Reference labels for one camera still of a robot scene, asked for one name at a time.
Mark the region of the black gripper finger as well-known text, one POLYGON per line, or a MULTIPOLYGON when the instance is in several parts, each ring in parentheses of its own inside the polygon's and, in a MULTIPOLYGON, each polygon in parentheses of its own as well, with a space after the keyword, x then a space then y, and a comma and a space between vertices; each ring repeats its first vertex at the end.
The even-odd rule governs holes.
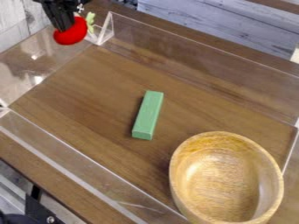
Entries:
POLYGON ((47 16, 54 27, 61 32, 66 32, 75 23, 75 16, 73 11, 67 11, 65 9, 54 9, 47 12, 47 16))

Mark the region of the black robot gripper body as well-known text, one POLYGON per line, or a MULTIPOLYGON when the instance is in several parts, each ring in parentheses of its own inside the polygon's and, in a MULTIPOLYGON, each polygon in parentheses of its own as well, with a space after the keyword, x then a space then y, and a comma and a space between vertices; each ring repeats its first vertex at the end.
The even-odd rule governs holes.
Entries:
POLYGON ((93 0, 34 0, 46 12, 79 12, 93 0))

